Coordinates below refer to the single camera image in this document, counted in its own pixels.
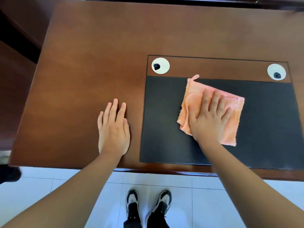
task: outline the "black and white sneaker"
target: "black and white sneaker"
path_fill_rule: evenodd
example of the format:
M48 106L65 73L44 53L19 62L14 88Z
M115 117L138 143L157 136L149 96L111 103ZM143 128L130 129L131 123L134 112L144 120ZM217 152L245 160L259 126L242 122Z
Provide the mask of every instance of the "black and white sneaker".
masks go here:
M171 206L171 201L172 201L171 192L168 191L168 190L163 190L158 196L158 199L155 203L155 207L146 216L146 219L145 219L146 226L147 226L147 223L148 223L148 219L152 214L165 216L165 214L167 213L167 211L169 210L169 208Z
M138 202L138 194L135 190L130 190L127 194L126 200L126 210L128 220L139 220L139 202Z

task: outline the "forearm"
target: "forearm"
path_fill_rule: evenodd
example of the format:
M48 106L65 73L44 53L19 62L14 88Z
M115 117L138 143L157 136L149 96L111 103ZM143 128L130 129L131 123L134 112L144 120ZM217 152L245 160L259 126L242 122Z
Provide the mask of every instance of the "forearm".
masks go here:
M84 227L120 157L101 153L66 183L3 226Z
M201 142L200 146L247 227L304 227L304 212L238 161L221 144Z

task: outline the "hand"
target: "hand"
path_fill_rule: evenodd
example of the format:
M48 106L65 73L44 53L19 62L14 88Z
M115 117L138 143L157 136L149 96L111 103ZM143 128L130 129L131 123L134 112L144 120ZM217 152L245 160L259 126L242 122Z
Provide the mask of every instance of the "hand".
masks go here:
M99 130L99 153L110 153L111 156L123 156L130 145L130 131L127 119L124 118L126 103L122 103L120 110L116 111L118 100L108 103L105 112L101 111L97 120Z
M214 93L209 106L209 94L208 91L204 92L198 116L195 115L195 109L189 106L190 131L200 145L205 142L220 142L232 113L231 108L224 112L225 97L220 98L219 91Z

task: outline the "white tile floor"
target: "white tile floor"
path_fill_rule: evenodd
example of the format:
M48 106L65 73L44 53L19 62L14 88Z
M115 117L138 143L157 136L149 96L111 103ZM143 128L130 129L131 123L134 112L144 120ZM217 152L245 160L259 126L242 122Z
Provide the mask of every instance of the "white tile floor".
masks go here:
M0 185L0 226L78 172L30 167L21 170L23 175L19 181ZM304 209L304 182L266 182ZM159 192L169 189L173 201L166 221L170 227L245 227L217 177L114 172L104 186L86 228L122 228L127 218L125 199L130 188L139 193L143 223Z

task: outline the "black desk pad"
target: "black desk pad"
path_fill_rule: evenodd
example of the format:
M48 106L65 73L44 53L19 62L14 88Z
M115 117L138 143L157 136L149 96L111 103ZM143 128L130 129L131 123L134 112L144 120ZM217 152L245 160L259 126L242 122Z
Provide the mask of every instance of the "black desk pad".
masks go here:
M304 169L304 143L291 83L197 79L245 98L237 145L225 146L251 168ZM147 76L140 161L210 165L176 122L187 78Z

